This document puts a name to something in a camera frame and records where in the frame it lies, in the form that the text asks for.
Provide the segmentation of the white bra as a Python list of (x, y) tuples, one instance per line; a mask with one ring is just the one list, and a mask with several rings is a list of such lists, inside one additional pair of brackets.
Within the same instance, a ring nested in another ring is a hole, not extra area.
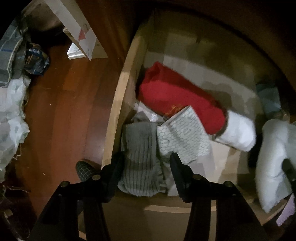
[[(295, 125), (291, 124), (287, 112), (273, 114), (262, 128), (263, 141), (256, 163), (255, 182), (260, 205), (269, 213), (282, 199), (292, 193), (282, 170), (284, 159), (295, 163)], [(227, 111), (227, 122), (223, 132), (215, 141), (243, 152), (255, 146), (254, 122), (236, 112)]]

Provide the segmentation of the grey ribbed underwear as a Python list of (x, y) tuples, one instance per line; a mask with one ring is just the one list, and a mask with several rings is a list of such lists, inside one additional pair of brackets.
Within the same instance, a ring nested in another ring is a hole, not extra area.
[(157, 128), (144, 112), (137, 113), (122, 127), (121, 151), (125, 169), (118, 188), (137, 197), (152, 197), (167, 190), (158, 157)]

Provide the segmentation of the wooden nightstand drawer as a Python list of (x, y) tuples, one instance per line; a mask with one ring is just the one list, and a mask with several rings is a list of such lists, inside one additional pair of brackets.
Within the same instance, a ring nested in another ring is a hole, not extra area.
[[(119, 149), (121, 127), (135, 114), (136, 82), (156, 61), (203, 88), (225, 108), (243, 114), (256, 126), (263, 108), (255, 92), (260, 80), (274, 82), (284, 109), (293, 112), (295, 87), (271, 58), (246, 37), (200, 19), (162, 16), (138, 30), (120, 74), (109, 116), (102, 165)], [(103, 205), (112, 240), (182, 240), (190, 205), (158, 194), (134, 197), (118, 191)]]

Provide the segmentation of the light blue folded underwear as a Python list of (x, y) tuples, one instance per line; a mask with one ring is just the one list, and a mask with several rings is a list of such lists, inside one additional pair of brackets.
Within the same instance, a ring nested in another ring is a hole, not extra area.
[(261, 101), (263, 111), (267, 116), (273, 115), (281, 110), (280, 95), (278, 88), (267, 84), (256, 86), (257, 95)]

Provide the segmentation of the white dotted underwear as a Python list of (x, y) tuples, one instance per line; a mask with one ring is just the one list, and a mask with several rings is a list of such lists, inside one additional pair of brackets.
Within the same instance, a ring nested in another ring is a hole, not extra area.
[(170, 168), (172, 153), (177, 153), (181, 162), (188, 165), (194, 173), (209, 180), (213, 177), (215, 163), (210, 137), (191, 106), (185, 107), (157, 126), (157, 138), (168, 196), (178, 195)]

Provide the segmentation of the red underwear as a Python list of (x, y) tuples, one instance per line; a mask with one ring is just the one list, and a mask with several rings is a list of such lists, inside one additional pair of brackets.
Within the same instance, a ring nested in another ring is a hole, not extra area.
[(145, 71), (137, 99), (167, 118), (191, 106), (210, 135), (218, 133), (226, 124), (225, 110), (212, 95), (159, 62)]

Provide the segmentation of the dark slipper foot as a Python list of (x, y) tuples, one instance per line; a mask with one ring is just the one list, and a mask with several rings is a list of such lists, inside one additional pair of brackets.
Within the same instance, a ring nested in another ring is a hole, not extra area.
[(85, 159), (78, 161), (75, 169), (81, 182), (92, 179), (93, 176), (99, 175), (101, 171), (100, 165)]

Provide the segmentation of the white leaf-print bedsheet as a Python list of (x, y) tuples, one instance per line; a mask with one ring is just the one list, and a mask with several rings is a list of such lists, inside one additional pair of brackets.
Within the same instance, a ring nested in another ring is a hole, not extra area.
[(31, 80), (26, 76), (12, 79), (8, 87), (1, 88), (1, 182), (6, 166), (30, 132), (25, 122), (23, 102)]

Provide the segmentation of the dark blue printed bag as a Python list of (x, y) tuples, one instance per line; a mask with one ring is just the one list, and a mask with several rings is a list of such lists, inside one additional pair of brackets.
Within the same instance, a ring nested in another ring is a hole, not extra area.
[(24, 70), (30, 75), (44, 75), (49, 66), (49, 56), (38, 44), (30, 43), (26, 50)]

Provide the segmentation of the grey plaid cloth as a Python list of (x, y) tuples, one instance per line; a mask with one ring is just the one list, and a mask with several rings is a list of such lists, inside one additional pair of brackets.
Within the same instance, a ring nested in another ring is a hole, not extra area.
[(13, 20), (1, 39), (1, 87), (8, 87), (12, 79), (22, 75), (26, 55), (22, 33)]

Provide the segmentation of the cardboard box beside nightstand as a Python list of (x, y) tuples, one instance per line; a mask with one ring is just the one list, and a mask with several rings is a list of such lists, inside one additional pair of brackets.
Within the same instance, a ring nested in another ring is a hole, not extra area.
[(86, 58), (92, 60), (108, 57), (76, 1), (45, 1), (45, 3), (64, 25), (67, 36)]

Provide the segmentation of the brown wooden nightstand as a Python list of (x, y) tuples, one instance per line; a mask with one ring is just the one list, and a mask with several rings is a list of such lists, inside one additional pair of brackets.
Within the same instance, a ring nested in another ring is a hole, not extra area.
[(262, 49), (295, 85), (295, 1), (77, 1), (107, 55), (121, 69), (137, 28), (153, 14), (203, 18)]

